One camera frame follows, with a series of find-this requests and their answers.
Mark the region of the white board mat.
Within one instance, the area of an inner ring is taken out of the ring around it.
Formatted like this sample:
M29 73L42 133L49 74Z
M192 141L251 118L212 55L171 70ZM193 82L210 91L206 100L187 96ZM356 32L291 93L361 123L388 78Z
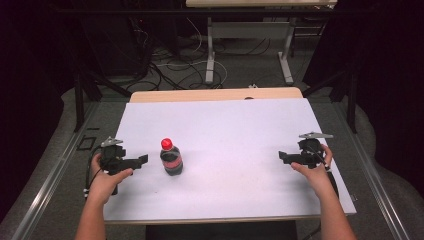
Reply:
M319 129L303 98L129 103L116 136L128 157L147 154L149 160L119 185L105 219L165 224L316 217L314 191L278 152L298 152L300 135ZM163 167L164 138L181 153L180 175Z

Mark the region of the dark curtain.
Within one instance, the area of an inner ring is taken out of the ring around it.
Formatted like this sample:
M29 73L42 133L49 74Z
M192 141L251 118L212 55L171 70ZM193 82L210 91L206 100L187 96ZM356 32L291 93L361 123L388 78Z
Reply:
M384 16L328 21L303 82L314 86L340 71L362 32L372 31L358 74L357 104L374 127L377 162L424 198L424 0L338 0L335 6L372 7Z
M0 0L0 221L32 175L73 87L46 0Z

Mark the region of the desk with white legs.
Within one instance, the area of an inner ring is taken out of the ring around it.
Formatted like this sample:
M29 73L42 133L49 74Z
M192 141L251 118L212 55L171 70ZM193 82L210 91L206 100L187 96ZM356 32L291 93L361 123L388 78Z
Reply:
M186 6L200 10L318 10L332 9L338 0L186 0ZM260 21L216 21L207 18L208 58L205 82L211 84L214 80L215 39L264 38L282 39L284 48L278 53L283 79L286 84L293 85L294 80L288 65L288 55L294 37L297 17L285 17L283 20L272 20L261 17Z

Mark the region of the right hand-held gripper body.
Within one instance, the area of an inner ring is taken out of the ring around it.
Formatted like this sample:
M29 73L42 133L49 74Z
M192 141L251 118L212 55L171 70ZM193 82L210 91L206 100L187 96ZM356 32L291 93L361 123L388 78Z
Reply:
M300 135L301 141L298 143L301 150L300 156L304 158L304 165L309 169L315 168L323 163L326 168L328 165L324 161L324 149L319 138L333 138L331 134L310 132Z

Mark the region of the person's right hand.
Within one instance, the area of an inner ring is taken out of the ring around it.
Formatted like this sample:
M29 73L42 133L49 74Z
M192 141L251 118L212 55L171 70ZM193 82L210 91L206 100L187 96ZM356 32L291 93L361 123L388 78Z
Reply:
M336 195L327 174L327 169L331 166L333 154L328 146L322 144L322 148L324 150L324 163L321 163L317 167L309 169L296 162L291 164L293 170L299 172L307 179L320 200L330 195Z

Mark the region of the dark soda bottle red label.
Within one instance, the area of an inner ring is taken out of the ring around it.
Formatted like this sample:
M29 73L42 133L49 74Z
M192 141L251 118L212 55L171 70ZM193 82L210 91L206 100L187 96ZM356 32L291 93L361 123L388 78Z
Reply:
M170 176L180 175L182 173L183 160L178 148L162 150L160 152L160 159L165 171Z

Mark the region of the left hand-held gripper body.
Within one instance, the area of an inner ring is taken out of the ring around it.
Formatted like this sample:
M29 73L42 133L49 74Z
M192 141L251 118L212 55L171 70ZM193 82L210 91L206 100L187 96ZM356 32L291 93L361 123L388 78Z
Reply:
M124 161L126 150L121 146L122 140L108 137L101 143L100 167L108 174L117 174L131 168L131 164Z

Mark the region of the person's left hand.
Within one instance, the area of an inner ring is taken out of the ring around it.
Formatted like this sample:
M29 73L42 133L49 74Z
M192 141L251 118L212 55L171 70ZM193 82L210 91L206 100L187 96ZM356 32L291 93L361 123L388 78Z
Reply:
M96 154L92 159L93 179L87 197L87 202L95 205L106 204L115 187L133 174L133 170L128 168L115 175L108 175L101 169L100 159L100 153Z

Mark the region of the aluminium floor rail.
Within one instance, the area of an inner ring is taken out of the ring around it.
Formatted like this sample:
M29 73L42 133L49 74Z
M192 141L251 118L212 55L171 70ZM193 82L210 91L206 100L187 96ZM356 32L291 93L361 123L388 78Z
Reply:
M394 240L411 240L382 184L381 177L372 163L370 156L366 153L358 135L355 134L348 125L347 113L345 112L343 104L333 103L333 108L350 142L354 146L355 152L358 155L359 165Z
M34 197L28 211L24 215L11 240L29 240L54 192L64 175L70 159L73 157L77 144L83 139L83 133L89 121L93 118L99 107L99 103L90 103L84 114L85 122L81 128L73 133L66 148L60 155L37 195Z

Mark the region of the black metal stand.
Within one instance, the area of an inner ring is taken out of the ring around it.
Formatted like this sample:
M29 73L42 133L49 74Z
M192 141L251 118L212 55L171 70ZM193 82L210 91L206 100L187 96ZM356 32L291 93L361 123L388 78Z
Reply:
M330 92L330 100L332 102L340 102L344 96L347 97L346 122L350 130L356 134L356 94L357 94L358 74L350 67L345 67L343 70L337 71L327 79L307 88L302 92L304 97L309 97L312 93L322 89L327 85L334 84Z
M124 97L130 97L132 95L128 90L116 85L100 74L88 70L85 67L79 67L74 74L76 108L75 132L78 132L85 122L84 95L87 95L91 101L100 101L102 98L102 93L98 88L98 84L104 85Z

